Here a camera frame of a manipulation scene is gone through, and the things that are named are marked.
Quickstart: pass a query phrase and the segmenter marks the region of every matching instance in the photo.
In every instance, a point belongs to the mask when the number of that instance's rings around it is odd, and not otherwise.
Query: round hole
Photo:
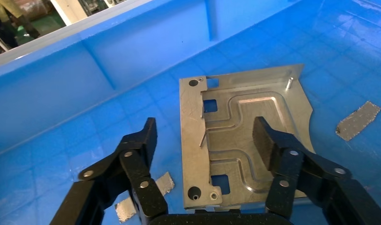
[[[197,81],[197,80],[191,80],[191,81],[189,81],[189,86],[194,87],[194,86],[196,86],[198,83],[199,83],[199,81]]]
[[[210,194],[210,198],[211,198],[211,200],[215,201],[215,200],[218,199],[218,194],[215,193],[215,192],[212,192],[212,193]]]
[[[192,200],[197,200],[202,195],[201,190],[198,187],[191,187],[188,190],[188,197]]]

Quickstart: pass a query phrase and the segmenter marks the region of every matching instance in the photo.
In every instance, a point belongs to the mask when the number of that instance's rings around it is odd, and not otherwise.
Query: metal pin
[[[130,152],[130,151],[128,151],[128,152],[126,152],[126,153],[124,154],[124,157],[130,157],[130,156],[132,156],[132,152]]]
[[[339,173],[339,174],[345,174],[345,170],[341,169],[341,168],[335,168],[334,171],[336,173]]]
[[[143,182],[139,185],[140,188],[145,188],[145,187],[147,187],[147,186],[149,186],[149,182],[148,182],[148,181],[143,181]]]
[[[289,182],[287,180],[281,180],[279,182],[280,186],[287,188],[289,186]]]
[[[199,144],[199,147],[202,147],[204,139],[206,138],[206,134],[207,134],[207,130],[204,130],[204,134],[203,134],[202,140],[201,140],[201,142]]]
[[[296,151],[290,151],[290,154],[293,156],[298,156],[298,152],[296,152]]]
[[[89,170],[89,171],[85,172],[85,173],[83,174],[83,176],[84,176],[84,177],[89,177],[89,176],[91,176],[93,173],[94,173],[94,171]]]
[[[293,83],[294,78],[290,77],[289,81],[287,82],[286,90],[291,88],[291,84]]]

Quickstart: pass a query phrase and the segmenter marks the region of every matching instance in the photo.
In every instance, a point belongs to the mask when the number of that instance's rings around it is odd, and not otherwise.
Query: metal plate
[[[273,177],[253,144],[256,116],[264,116],[273,129],[294,134],[313,151],[309,137],[312,108],[298,81],[303,67],[297,64],[180,81],[186,209],[265,201]],[[219,86],[207,89],[207,79],[218,79]],[[203,100],[211,99],[216,100],[218,111],[203,113]],[[211,185],[211,176],[222,174],[229,179],[227,195]],[[196,199],[193,187],[200,190]]]

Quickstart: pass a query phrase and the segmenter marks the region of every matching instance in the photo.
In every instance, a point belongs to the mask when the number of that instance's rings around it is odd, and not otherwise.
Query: metal rivet
[[[85,172],[85,173],[83,174],[83,176],[84,176],[84,177],[89,177],[89,176],[91,176],[93,173],[94,173],[94,171],[89,170],[89,171]]]
[[[290,154],[293,156],[298,156],[298,152],[296,152],[296,151],[290,151]]]
[[[148,182],[148,181],[143,181],[143,182],[139,185],[140,188],[145,188],[145,187],[147,187],[147,186],[149,186],[149,182]]]
[[[289,186],[289,183],[287,182],[287,180],[281,180],[279,182],[279,184],[280,184],[280,186],[285,187],[285,188],[287,188]]]
[[[335,168],[334,171],[336,173],[339,173],[339,174],[345,174],[345,170],[341,169],[341,168]]]
[[[217,199],[218,199],[218,194],[215,193],[215,192],[212,192],[212,193],[210,194],[210,199],[213,200],[213,201],[217,200]]]
[[[124,154],[124,157],[130,157],[130,156],[132,156],[132,152],[131,152],[131,151],[126,152],[126,153]]]

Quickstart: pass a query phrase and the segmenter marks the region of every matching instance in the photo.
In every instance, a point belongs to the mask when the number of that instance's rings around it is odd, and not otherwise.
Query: blue plastic bin
[[[349,142],[335,134],[367,100],[381,107],[381,0],[128,0],[101,16],[132,4],[0,66],[0,225],[48,224],[77,173],[149,116],[159,134],[152,177],[170,172],[170,212],[185,213],[178,79],[294,63],[305,64],[314,149],[351,169],[381,206],[381,112]],[[295,207],[292,222],[326,224],[313,205]],[[118,224],[113,207],[104,224]]]

